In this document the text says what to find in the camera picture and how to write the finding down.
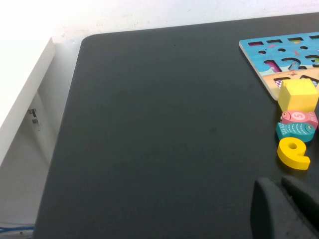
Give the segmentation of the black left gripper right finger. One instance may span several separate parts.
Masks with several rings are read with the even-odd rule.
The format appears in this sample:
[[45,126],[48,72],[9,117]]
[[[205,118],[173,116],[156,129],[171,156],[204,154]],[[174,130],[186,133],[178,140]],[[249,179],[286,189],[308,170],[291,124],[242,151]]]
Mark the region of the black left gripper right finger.
[[281,185],[311,227],[319,230],[319,191],[293,176],[284,176]]

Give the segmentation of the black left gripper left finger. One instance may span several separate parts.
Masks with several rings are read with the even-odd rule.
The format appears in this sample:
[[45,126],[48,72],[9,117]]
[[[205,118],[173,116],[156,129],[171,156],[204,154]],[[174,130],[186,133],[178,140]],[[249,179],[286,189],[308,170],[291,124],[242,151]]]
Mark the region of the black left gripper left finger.
[[263,177],[255,181],[250,211],[254,239],[317,239],[281,183]]

